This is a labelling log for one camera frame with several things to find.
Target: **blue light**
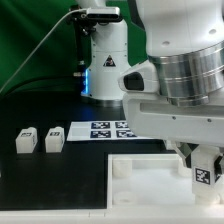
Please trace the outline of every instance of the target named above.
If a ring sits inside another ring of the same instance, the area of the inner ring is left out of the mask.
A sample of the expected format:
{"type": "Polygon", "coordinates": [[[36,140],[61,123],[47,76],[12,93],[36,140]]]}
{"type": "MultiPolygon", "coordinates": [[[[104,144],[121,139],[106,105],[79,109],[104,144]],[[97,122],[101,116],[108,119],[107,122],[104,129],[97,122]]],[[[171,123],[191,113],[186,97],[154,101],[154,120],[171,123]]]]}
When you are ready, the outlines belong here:
{"type": "Polygon", "coordinates": [[[86,69],[86,71],[85,71],[84,86],[85,86],[85,89],[83,90],[83,93],[88,94],[89,93],[89,73],[88,73],[88,69],[86,69]]]}

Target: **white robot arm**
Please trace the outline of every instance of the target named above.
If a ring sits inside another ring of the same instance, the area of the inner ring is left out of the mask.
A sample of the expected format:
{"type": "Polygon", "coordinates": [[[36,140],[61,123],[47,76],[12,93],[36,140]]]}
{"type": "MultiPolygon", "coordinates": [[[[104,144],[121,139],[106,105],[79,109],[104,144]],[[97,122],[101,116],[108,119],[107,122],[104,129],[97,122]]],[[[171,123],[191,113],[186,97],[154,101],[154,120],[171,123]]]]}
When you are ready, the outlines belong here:
{"type": "Polygon", "coordinates": [[[222,0],[129,4],[146,31],[148,61],[119,79],[128,125],[138,136],[170,141],[192,168],[193,192],[212,201],[224,171],[222,0]]]}

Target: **green wall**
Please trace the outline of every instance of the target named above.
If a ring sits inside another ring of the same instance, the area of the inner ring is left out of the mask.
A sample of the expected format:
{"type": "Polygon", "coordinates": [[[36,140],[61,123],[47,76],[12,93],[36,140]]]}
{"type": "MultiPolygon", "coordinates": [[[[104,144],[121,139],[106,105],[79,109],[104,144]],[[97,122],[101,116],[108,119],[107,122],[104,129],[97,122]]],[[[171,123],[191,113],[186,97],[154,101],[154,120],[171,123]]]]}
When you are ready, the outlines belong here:
{"type": "MultiPolygon", "coordinates": [[[[0,1],[0,86],[74,3],[74,0],[0,1]]],[[[145,60],[145,33],[131,24],[127,2],[108,2],[108,5],[120,7],[128,23],[129,63],[134,65],[145,60]]],[[[88,38],[83,40],[83,45],[89,64],[91,52],[88,38]]],[[[63,22],[6,90],[35,77],[73,74],[77,66],[76,49],[73,27],[63,22]]]]}

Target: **metal cylinder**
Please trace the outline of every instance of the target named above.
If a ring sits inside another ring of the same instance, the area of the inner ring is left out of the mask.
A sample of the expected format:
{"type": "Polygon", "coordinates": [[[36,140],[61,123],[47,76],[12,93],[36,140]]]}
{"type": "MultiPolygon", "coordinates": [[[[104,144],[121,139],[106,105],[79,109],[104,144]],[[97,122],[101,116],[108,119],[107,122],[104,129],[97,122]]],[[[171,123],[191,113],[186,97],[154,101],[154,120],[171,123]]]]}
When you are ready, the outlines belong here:
{"type": "Polygon", "coordinates": [[[157,69],[160,94],[173,105],[207,104],[208,94],[224,86],[224,42],[189,54],[148,58],[157,69]]]}

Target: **black table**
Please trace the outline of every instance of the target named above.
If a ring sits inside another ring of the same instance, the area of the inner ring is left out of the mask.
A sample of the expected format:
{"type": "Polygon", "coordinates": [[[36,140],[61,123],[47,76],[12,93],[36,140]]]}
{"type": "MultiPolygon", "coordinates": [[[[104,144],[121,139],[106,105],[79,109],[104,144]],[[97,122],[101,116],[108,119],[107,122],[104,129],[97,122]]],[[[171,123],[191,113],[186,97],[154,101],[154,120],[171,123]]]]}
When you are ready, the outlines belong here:
{"type": "Polygon", "coordinates": [[[72,92],[23,92],[0,102],[0,210],[103,209],[107,204],[108,154],[167,153],[160,140],[65,142],[46,153],[50,128],[67,137],[72,121],[124,120],[122,108],[82,103],[72,92]],[[16,153],[21,129],[35,127],[32,154],[16,153]]]}

